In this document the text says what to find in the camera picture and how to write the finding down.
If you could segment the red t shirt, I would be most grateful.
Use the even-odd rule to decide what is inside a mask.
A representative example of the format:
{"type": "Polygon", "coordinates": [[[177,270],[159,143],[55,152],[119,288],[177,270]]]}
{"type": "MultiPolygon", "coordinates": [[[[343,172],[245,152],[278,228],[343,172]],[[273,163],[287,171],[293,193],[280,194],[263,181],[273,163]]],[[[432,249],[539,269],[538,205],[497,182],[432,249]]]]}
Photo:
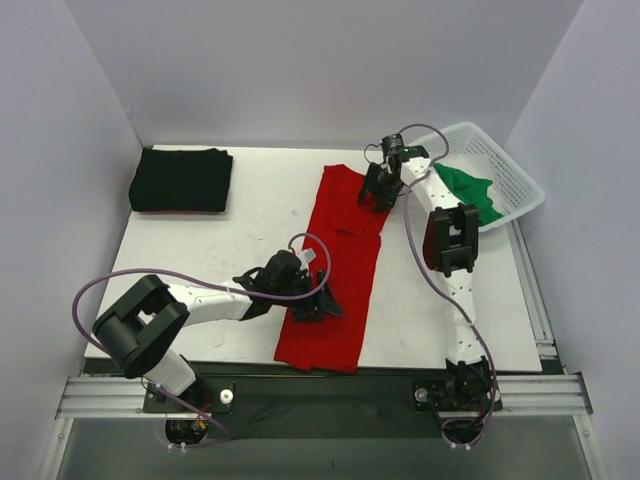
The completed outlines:
{"type": "Polygon", "coordinates": [[[324,168],[307,231],[327,246],[328,286],[343,311],[340,318],[296,322],[285,314],[274,359],[299,370],[353,373],[363,346],[381,231],[388,212],[375,201],[358,202],[364,176],[345,165],[324,168]]]}

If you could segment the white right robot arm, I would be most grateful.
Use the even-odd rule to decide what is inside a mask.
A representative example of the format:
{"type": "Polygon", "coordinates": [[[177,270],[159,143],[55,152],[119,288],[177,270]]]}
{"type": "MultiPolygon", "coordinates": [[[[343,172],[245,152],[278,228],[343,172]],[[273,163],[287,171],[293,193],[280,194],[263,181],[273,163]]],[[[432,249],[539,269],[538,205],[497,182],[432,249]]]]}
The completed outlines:
{"type": "Polygon", "coordinates": [[[446,187],[435,171],[447,154],[432,158],[421,145],[407,146],[400,133],[384,137],[382,161],[371,162],[358,194],[376,212],[387,212],[399,198],[414,194],[428,214],[421,247],[407,235],[412,256],[425,280],[449,305],[445,365],[451,376],[443,383],[448,404],[465,408],[496,390],[495,366],[486,342],[475,327],[473,272],[479,254],[479,213],[446,187]]]}

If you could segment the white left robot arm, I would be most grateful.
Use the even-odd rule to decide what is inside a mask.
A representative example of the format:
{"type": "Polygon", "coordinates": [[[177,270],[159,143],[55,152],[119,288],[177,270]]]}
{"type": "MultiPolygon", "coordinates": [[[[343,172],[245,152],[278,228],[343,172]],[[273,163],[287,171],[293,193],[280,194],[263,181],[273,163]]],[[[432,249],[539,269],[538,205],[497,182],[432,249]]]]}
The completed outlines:
{"type": "Polygon", "coordinates": [[[272,307],[298,322],[343,316],[328,286],[328,271],[310,271],[315,252],[280,250],[219,289],[167,284],[156,274],[140,278],[93,324],[92,333],[129,379],[141,377],[166,391],[170,404],[188,412],[205,403],[203,380],[171,345],[188,326],[245,321],[272,307]]]}

